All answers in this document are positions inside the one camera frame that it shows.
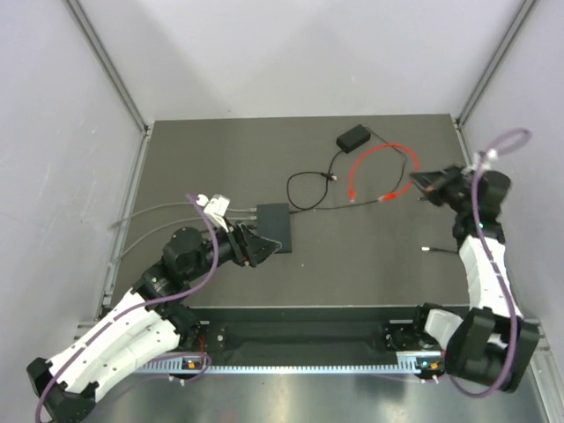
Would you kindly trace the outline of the black network switch box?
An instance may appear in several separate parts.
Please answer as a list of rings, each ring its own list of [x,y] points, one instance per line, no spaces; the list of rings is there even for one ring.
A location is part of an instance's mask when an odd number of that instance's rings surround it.
[[[278,254],[292,252],[291,216],[288,203],[259,204],[256,207],[256,230],[259,236],[278,241]]]

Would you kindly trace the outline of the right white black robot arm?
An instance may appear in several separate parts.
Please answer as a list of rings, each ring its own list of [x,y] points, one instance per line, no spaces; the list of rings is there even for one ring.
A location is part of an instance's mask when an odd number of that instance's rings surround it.
[[[447,375],[484,386],[486,395],[513,392],[540,334],[517,306],[505,266],[499,216],[512,182],[498,171],[476,173],[458,165],[413,172],[410,180],[429,203],[455,212],[452,234],[469,294],[466,316],[431,303],[417,307],[412,340],[424,349],[440,347]]]

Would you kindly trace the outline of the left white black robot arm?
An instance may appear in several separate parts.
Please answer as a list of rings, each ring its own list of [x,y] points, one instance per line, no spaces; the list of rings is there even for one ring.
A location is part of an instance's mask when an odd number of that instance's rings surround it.
[[[161,259],[87,333],[57,355],[27,366],[39,398],[35,419],[47,412],[54,422],[81,422],[143,365],[198,345],[201,324],[184,299],[222,264],[255,268],[280,248],[280,242],[242,223],[215,228],[208,237],[193,227],[174,232]]]

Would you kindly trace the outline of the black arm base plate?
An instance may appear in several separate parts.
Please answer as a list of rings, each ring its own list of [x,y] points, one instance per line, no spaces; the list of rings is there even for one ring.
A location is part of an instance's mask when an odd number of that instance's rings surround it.
[[[416,329],[414,306],[400,307],[193,307],[206,338],[223,347],[245,342],[313,345],[366,341],[405,351],[437,345]]]

